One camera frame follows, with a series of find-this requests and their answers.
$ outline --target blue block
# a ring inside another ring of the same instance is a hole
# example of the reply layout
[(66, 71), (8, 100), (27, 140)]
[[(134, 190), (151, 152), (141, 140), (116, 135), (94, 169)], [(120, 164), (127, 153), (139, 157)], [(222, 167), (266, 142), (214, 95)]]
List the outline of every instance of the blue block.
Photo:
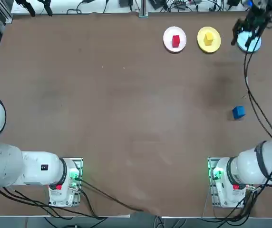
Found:
[(235, 120), (243, 117), (244, 115), (246, 115), (246, 111), (245, 111), (244, 106), (236, 106), (232, 110), (232, 113), (233, 113), (233, 117), (234, 117)]

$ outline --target floor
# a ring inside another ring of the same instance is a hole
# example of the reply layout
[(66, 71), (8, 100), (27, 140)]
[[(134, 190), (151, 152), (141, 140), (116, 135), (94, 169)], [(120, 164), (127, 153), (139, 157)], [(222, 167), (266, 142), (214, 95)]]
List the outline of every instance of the floor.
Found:
[[(97, 228), (152, 228), (154, 216), (146, 213), (135, 213), (131, 218), (108, 218), (106, 221), (96, 226)], [(61, 220), (58, 218), (49, 218), (56, 227), (62, 228), (66, 225), (79, 224), (82, 228), (89, 228), (96, 224), (97, 221), (92, 218), (74, 218), (72, 220)], [(172, 228), (177, 222), (177, 219), (168, 218), (165, 221), (166, 228)], [(175, 228), (180, 228), (184, 223), (182, 219)], [(190, 218), (186, 221), (183, 228), (216, 228), (218, 224), (206, 223), (195, 218)], [(32, 217), (26, 219), (24, 217), (15, 218), (0, 218), (0, 228), (52, 228), (45, 219), (39, 217)], [(243, 228), (272, 228), (272, 219), (265, 218), (253, 218), (249, 219), (243, 226)]]

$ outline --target cube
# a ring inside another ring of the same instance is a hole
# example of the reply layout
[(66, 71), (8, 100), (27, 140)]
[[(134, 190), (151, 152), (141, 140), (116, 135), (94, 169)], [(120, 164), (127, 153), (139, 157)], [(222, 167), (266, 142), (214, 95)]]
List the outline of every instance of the cube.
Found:
[(246, 111), (244, 106), (236, 106), (233, 110), (233, 117), (235, 120), (242, 118), (243, 116), (246, 115)]
[(180, 42), (179, 35), (175, 35), (172, 37), (172, 47), (178, 48), (179, 42)]
[(207, 32), (204, 36), (204, 44), (206, 46), (210, 46), (212, 45), (213, 40), (214, 40), (213, 34), (211, 32)]

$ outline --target yellow plate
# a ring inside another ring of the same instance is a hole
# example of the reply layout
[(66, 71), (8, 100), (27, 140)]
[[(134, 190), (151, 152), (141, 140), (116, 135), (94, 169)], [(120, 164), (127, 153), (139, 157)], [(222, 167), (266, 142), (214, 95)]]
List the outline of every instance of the yellow plate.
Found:
[[(212, 45), (209, 45), (209, 46), (206, 46), (204, 44), (204, 36), (206, 35), (207, 32), (211, 32), (214, 37)], [(221, 46), (221, 36), (218, 33), (218, 31), (216, 31), (216, 29), (212, 27), (203, 27), (199, 30), (197, 34), (197, 43), (199, 47), (201, 48), (201, 50), (203, 50), (204, 52), (213, 53), (217, 51)]]

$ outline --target robotic arm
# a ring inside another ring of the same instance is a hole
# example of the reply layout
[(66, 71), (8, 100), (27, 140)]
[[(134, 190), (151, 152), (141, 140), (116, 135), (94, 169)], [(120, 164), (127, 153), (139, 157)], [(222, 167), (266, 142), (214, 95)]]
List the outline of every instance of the robotic arm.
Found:
[(233, 39), (231, 45), (235, 45), (238, 35), (243, 31), (251, 32), (251, 36), (245, 43), (249, 47), (251, 41), (260, 37), (272, 19), (272, 0), (252, 0), (252, 7), (245, 20), (238, 19), (233, 27)]
[[(0, 100), (0, 134), (6, 123)], [(10, 185), (48, 185), (49, 203), (56, 207), (75, 207), (80, 202), (82, 159), (59, 158), (49, 152), (21, 151), (0, 144), (0, 187)]]
[(239, 153), (221, 158), (213, 170), (220, 206), (234, 208), (245, 197), (246, 184), (264, 184), (272, 172), (272, 140)]
[[(233, 27), (235, 45), (238, 35), (251, 32), (245, 43), (249, 47), (255, 37), (260, 37), (272, 19), (272, 0), (252, 0), (252, 8), (245, 20), (238, 19)], [(246, 184), (264, 184), (272, 172), (272, 140), (241, 152), (237, 157), (221, 158), (211, 175), (215, 181), (220, 206), (241, 207), (239, 202), (245, 197)]]

